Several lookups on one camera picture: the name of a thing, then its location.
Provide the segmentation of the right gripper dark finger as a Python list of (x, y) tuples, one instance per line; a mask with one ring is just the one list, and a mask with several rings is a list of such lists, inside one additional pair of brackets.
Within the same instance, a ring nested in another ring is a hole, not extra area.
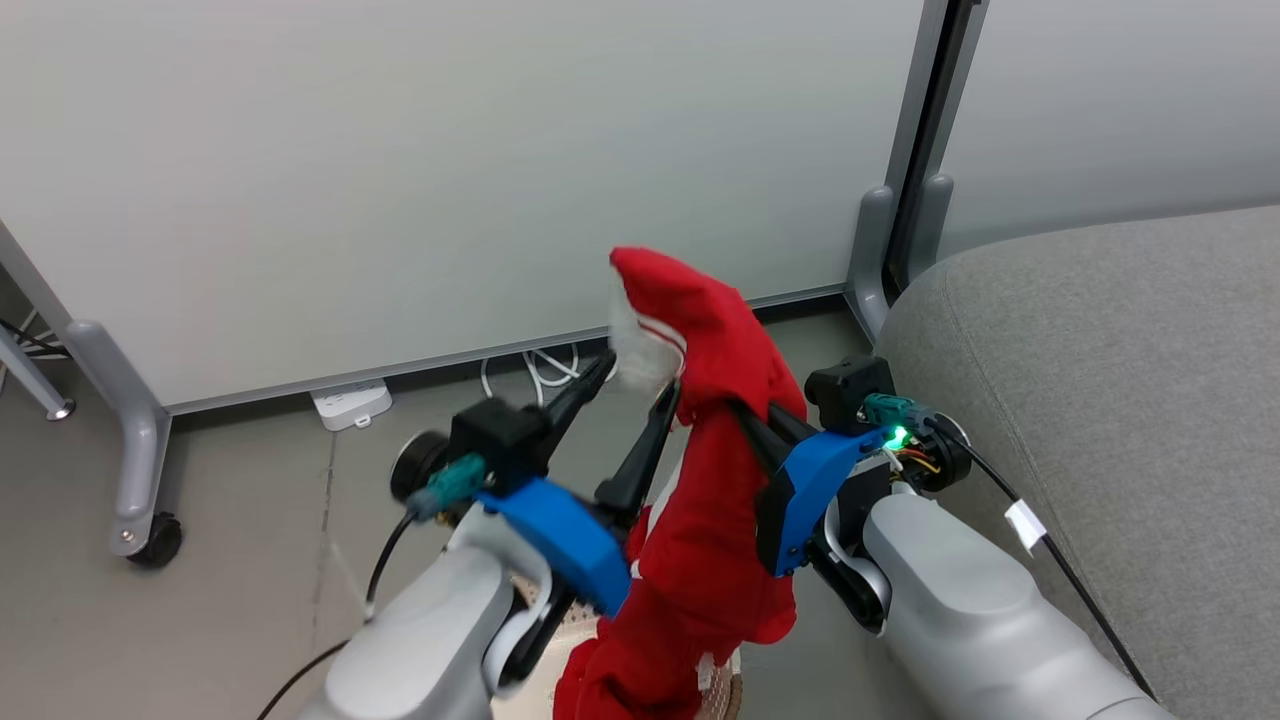
[(762, 469), (768, 477), (774, 475), (796, 445), (786, 445), (771, 430), (768, 413), (760, 418), (740, 398), (731, 400), (730, 407)]
[(796, 416), (778, 404), (771, 404), (767, 423), (771, 430), (786, 445), (799, 445), (819, 433), (804, 418)]

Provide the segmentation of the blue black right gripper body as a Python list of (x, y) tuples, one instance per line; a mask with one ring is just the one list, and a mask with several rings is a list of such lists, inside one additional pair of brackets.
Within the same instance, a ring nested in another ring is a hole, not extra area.
[(891, 591), (869, 560), (854, 557), (870, 506), (890, 489), (890, 428), (854, 436), (819, 430), (796, 445), (755, 501), (755, 548), (774, 578), (810, 568), (865, 630), (881, 632)]

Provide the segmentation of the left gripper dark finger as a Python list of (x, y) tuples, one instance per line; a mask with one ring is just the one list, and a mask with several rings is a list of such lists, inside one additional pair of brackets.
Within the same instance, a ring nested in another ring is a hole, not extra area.
[(602, 352), (580, 377), (573, 378), (543, 410), (545, 432), (540, 438), (540, 462), (549, 462), (576, 416), (605, 384), (617, 363), (616, 352)]
[(654, 482), (675, 423), (680, 383), (668, 383), (652, 405), (645, 425), (614, 475), (594, 493), (594, 512), (604, 523), (635, 523)]

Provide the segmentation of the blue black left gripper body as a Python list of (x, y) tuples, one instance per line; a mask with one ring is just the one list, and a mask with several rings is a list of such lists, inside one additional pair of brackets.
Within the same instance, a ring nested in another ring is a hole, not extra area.
[(547, 477), (518, 471), (504, 482), (475, 452), (448, 457), (447, 436), (425, 430), (401, 450), (390, 491), (407, 520), (424, 524), (479, 503), (500, 515), (563, 579), (579, 601), (616, 618), (632, 583), (623, 546), (589, 506)]

